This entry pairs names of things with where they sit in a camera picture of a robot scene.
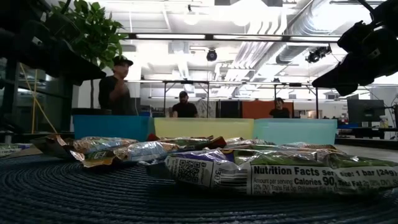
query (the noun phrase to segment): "man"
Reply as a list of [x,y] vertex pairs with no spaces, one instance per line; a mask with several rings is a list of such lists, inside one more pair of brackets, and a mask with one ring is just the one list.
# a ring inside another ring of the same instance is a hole
[[290,118],[289,109],[283,107],[284,101],[282,98],[276,98],[275,105],[275,109],[273,109],[269,115],[271,115],[273,118]]
[[193,103],[188,103],[188,94],[180,92],[180,102],[173,106],[173,118],[197,118],[198,110]]
[[117,56],[113,63],[113,76],[105,77],[99,82],[99,105],[101,109],[112,110],[115,115],[133,114],[130,91],[124,84],[132,61],[124,56]]

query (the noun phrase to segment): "woven placemat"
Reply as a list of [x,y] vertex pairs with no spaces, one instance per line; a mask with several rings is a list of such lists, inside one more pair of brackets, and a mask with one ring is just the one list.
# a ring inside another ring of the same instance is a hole
[[215,194],[144,166],[86,169],[39,156],[0,161],[0,223],[398,223],[398,190],[372,197]]

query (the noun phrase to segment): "plastic bin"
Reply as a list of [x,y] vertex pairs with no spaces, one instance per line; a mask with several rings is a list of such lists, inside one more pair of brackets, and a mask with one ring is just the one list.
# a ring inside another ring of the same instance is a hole
[[73,115],[73,125],[75,139],[99,136],[145,141],[155,133],[154,119],[148,116]]
[[254,121],[253,138],[276,144],[334,144],[336,129],[335,119],[257,119]]
[[233,118],[155,118],[158,137],[242,137],[251,139],[253,119]]

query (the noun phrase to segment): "computer monitor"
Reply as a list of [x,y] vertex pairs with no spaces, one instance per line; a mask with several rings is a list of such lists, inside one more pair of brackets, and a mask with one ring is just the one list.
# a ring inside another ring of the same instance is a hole
[[347,100],[347,106],[350,123],[380,121],[380,116],[385,115],[382,100]]

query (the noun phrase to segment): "ceiling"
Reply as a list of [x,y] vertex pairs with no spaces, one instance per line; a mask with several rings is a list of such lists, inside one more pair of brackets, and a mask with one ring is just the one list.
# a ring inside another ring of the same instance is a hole
[[[332,4],[330,0],[313,0],[301,16],[297,15],[310,0],[231,0],[234,3],[228,6],[220,6],[221,2],[228,2],[222,0],[96,2],[105,7],[107,13],[112,12],[113,19],[124,26],[120,32],[341,35],[355,22],[370,20],[368,11],[362,6]],[[279,5],[267,5],[264,2],[276,2]],[[273,78],[279,78],[282,82],[311,82],[332,69],[346,54],[332,44],[332,54],[317,63],[308,63],[305,61],[308,51],[319,46],[189,40],[177,43],[166,40],[127,40],[123,45],[136,46],[134,63],[141,67],[141,77],[146,80],[187,78],[271,82]],[[216,50],[216,61],[207,61],[208,49]],[[286,54],[289,61],[279,63],[276,58]],[[261,95],[259,91],[262,90],[256,87],[251,93],[253,96]],[[212,94],[216,96],[217,91],[212,91]]]

